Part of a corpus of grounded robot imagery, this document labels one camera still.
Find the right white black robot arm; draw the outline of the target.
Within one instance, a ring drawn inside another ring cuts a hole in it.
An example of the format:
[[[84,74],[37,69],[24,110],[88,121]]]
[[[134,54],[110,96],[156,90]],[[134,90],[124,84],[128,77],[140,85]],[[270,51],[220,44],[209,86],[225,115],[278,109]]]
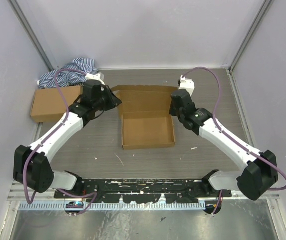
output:
[[[212,114],[196,108],[193,102],[172,99],[170,114],[176,116],[184,127],[208,140],[226,154],[239,168],[238,171],[213,170],[203,177],[203,192],[208,197],[221,190],[240,191],[250,200],[259,199],[277,181],[276,156],[271,151],[261,152],[247,145],[221,124],[215,125]]]

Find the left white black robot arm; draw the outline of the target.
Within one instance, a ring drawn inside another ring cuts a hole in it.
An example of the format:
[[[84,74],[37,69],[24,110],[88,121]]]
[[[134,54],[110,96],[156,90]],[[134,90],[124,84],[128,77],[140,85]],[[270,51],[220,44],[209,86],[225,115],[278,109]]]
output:
[[[74,134],[97,118],[96,112],[112,110],[121,103],[106,85],[98,83],[84,87],[47,133],[29,146],[16,148],[13,179],[23,185],[25,192],[33,190],[41,194],[48,189],[59,189],[65,190],[71,198],[80,197],[83,192],[80,177],[71,172],[52,170],[50,163]]]

